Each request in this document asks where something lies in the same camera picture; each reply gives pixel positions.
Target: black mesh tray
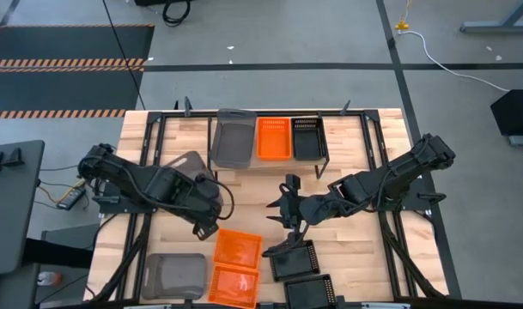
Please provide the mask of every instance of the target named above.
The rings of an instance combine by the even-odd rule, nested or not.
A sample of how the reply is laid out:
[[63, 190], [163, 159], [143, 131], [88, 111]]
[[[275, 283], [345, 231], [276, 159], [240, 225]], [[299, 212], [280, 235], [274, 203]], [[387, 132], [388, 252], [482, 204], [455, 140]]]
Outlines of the black mesh tray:
[[312, 240], [285, 253], [271, 256], [272, 277], [275, 282], [287, 281], [320, 273], [319, 260]]
[[288, 309], [336, 309], [330, 275], [313, 276], [284, 283]]
[[326, 157], [327, 144], [322, 118], [292, 118], [294, 158], [316, 161]]
[[219, 167], [248, 168], [255, 137], [255, 112], [220, 109], [210, 157]]

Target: black cable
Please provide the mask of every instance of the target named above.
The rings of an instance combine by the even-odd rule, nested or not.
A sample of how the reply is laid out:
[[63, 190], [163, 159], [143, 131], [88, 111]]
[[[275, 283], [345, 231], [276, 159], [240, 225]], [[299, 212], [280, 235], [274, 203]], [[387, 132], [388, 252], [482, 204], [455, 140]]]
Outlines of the black cable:
[[46, 182], [43, 181], [43, 180], [40, 180], [40, 183], [42, 183], [42, 184], [44, 184], [44, 185], [63, 186], [63, 187], [72, 188], [72, 189], [79, 188], [79, 186], [74, 186], [74, 185], [65, 185], [65, 184], [52, 184], [52, 183], [46, 183]]
[[181, 2], [181, 1], [180, 0], [167, 0], [166, 4], [164, 5], [164, 10], [161, 12], [161, 18], [164, 20], [164, 23], [168, 27], [177, 27], [185, 20], [185, 18], [189, 15], [189, 13], [191, 13], [191, 0], [185, 0], [185, 2], [186, 2], [185, 13], [183, 13], [183, 15], [179, 18], [169, 17], [167, 15], [167, 10], [169, 9], [170, 5], [172, 5], [173, 3], [176, 3], [176, 2]]
[[88, 193], [85, 192], [84, 196], [86, 197], [86, 202], [87, 202], [87, 203], [86, 203], [85, 206], [83, 206], [82, 210], [85, 210], [85, 209], [87, 209], [87, 208], [89, 207], [89, 197], [88, 197]]
[[110, 218], [106, 219], [104, 222], [102, 222], [100, 225], [99, 225], [99, 228], [97, 228], [97, 231], [95, 232], [95, 235], [93, 237], [93, 244], [92, 245], [88, 245], [87, 247], [83, 248], [83, 249], [89, 249], [89, 248], [92, 248], [95, 246], [95, 243], [97, 243], [97, 237], [99, 236], [99, 232], [100, 230], [108, 223], [110, 222], [112, 219], [116, 218], [118, 214], [114, 214], [112, 215]]
[[87, 161], [87, 160], [91, 160], [91, 159], [96, 159], [96, 160], [99, 160], [99, 161], [103, 161], [105, 162], [106, 164], [110, 165], [110, 166], [113, 166], [113, 167], [116, 167], [118, 168], [119, 170], [122, 170], [124, 171], [124, 173], [127, 175], [127, 177], [130, 179], [130, 182], [131, 182], [131, 185], [133, 185], [133, 189], [135, 189], [136, 193], [145, 201], [153, 204], [154, 206], [157, 206], [157, 207], [161, 207], [161, 208], [168, 208], [168, 209], [181, 209], [181, 210], [190, 210], [190, 208], [186, 207], [186, 206], [179, 206], [179, 205], [172, 205], [172, 204], [168, 204], [168, 203], [161, 203], [161, 202], [158, 202], [158, 201], [155, 201], [154, 199], [146, 196], [142, 191], [141, 189], [139, 189], [139, 186], [137, 185], [137, 182], [135, 181], [135, 179], [133, 178], [133, 175], [131, 174], [130, 171], [127, 170], [127, 168], [125, 168], [124, 166], [121, 166], [117, 163], [114, 163], [114, 162], [111, 162], [111, 161], [106, 161], [105, 158], [101, 157], [101, 156], [98, 156], [98, 155], [88, 155], [86, 157], [84, 157], [80, 163], [78, 163], [78, 169], [80, 170], [82, 164], [84, 161]]
[[87, 284], [86, 284], [86, 289], [91, 293], [91, 295], [93, 295], [93, 297], [97, 296], [97, 295], [95, 294], [95, 292], [94, 292], [90, 287], [88, 287]]
[[230, 189], [222, 182], [218, 181], [218, 180], [214, 180], [214, 179], [209, 179], [209, 178], [204, 178], [204, 180], [208, 180], [216, 185], [220, 185], [221, 187], [223, 187], [223, 189], [225, 189], [227, 191], [227, 193], [230, 195], [230, 212], [228, 213], [228, 215], [224, 216], [224, 217], [220, 217], [218, 216], [217, 219], [219, 220], [227, 220], [228, 218], [230, 218], [231, 215], [233, 215], [233, 212], [234, 212], [234, 195], [233, 195], [233, 192], [230, 191]]
[[108, 12], [108, 7], [106, 6], [106, 1], [103, 0], [103, 5], [105, 6], [106, 16], [108, 17], [108, 21], [110, 21], [110, 27], [113, 29], [114, 37], [116, 38], [116, 42], [118, 43], [118, 47], [120, 48], [120, 52], [122, 53], [122, 57], [124, 58], [125, 67], [130, 72], [131, 78], [133, 79], [133, 84], [135, 84], [135, 89], [137, 90], [137, 95], [139, 97], [139, 100], [141, 101], [141, 106], [143, 107], [143, 110], [147, 110], [147, 108], [144, 106], [143, 97], [141, 96], [141, 92], [139, 91], [139, 83], [135, 79], [135, 76], [133, 75], [133, 71], [131, 71], [130, 64], [127, 62], [127, 57], [125, 56], [124, 47], [122, 47], [122, 44], [120, 43], [120, 39], [118, 38], [118, 34], [116, 33], [116, 28], [114, 28], [113, 19], [110, 16], [110, 13]]
[[44, 205], [44, 206], [49, 207], [49, 208], [53, 208], [53, 209], [55, 209], [55, 210], [62, 210], [62, 209], [57, 208], [57, 207], [55, 207], [55, 206], [51, 206], [51, 205], [49, 205], [49, 204], [47, 204], [47, 203], [38, 202], [38, 201], [34, 201], [34, 202], [35, 202], [35, 203], [38, 203], [38, 204], [40, 204], [40, 205]]
[[61, 291], [64, 290], [64, 289], [66, 289], [70, 284], [72, 284], [72, 283], [76, 283], [76, 282], [79, 282], [81, 279], [83, 279], [83, 278], [85, 278], [85, 277], [87, 277], [87, 276], [88, 276], [88, 275], [83, 275], [83, 276], [79, 277], [78, 279], [75, 279], [73, 282], [69, 282], [69, 283], [67, 283], [67, 284], [66, 284], [65, 286], [63, 286], [62, 288], [58, 289], [57, 291], [55, 291], [55, 292], [53, 292], [53, 293], [47, 295], [47, 296], [44, 297], [43, 299], [41, 299], [41, 300], [38, 302], [38, 304], [41, 304], [42, 302], [44, 302], [44, 301], [47, 300], [48, 298], [50, 298], [50, 297], [52, 297], [53, 295], [55, 295], [55, 294], [61, 292]]
[[60, 168], [41, 168], [40, 172], [56, 172], [56, 171], [63, 171], [66, 169], [71, 169], [73, 167], [77, 167], [77, 165], [70, 166], [70, 167], [60, 167]]

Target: gray floor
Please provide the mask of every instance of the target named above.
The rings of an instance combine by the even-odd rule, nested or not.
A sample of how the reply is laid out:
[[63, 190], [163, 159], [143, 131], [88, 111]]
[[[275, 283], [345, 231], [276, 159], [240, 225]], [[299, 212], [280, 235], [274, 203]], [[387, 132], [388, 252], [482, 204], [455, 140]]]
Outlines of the gray floor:
[[[115, 23], [156, 25], [149, 64], [391, 62], [371, 0], [197, 0], [190, 19], [176, 28], [164, 27], [155, 12], [132, 2], [107, 2]], [[404, 3], [385, 1], [392, 25]], [[408, 22], [443, 63], [523, 63], [523, 35], [457, 31], [462, 21], [500, 19], [512, 5], [414, 0]], [[0, 20], [8, 6], [9, 0], [0, 0]], [[9, 21], [95, 23], [107, 23], [99, 0], [21, 0]], [[398, 37], [397, 47], [403, 64], [428, 62], [419, 38]], [[523, 70], [467, 74], [523, 88]], [[434, 178], [437, 190], [448, 195], [441, 208], [463, 296], [523, 302], [523, 148], [508, 146], [490, 112], [502, 93], [443, 71], [406, 71], [405, 77], [421, 131], [441, 135], [458, 155], [452, 168]], [[141, 93], [152, 109], [172, 108], [185, 95], [197, 109], [340, 107], [348, 99], [351, 107], [402, 107], [394, 73], [385, 70], [146, 73]], [[95, 143], [116, 143], [120, 127], [121, 119], [0, 120], [0, 143], [44, 139], [43, 166], [63, 167], [76, 164]], [[67, 184], [75, 176], [73, 170], [41, 175]], [[37, 199], [46, 202], [42, 193]], [[35, 206], [29, 235], [98, 221], [94, 203], [81, 206], [71, 212]]]

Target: floor tape line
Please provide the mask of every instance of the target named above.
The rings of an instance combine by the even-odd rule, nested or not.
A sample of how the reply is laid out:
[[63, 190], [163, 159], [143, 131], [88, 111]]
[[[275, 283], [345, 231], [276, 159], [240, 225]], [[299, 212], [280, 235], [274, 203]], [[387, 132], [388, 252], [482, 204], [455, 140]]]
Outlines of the floor tape line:
[[0, 111], [0, 119], [122, 118], [125, 111], [125, 109]]

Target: orange plastic tray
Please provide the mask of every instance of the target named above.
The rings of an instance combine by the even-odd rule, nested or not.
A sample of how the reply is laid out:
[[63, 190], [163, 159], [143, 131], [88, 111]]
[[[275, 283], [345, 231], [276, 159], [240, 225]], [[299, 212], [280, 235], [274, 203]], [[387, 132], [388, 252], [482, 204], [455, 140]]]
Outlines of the orange plastic tray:
[[262, 250], [262, 236], [220, 228], [213, 261], [230, 267], [256, 270]]
[[211, 277], [208, 301], [225, 306], [255, 308], [258, 299], [259, 273], [216, 265]]
[[257, 155], [261, 160], [288, 160], [292, 157], [289, 118], [258, 118]]

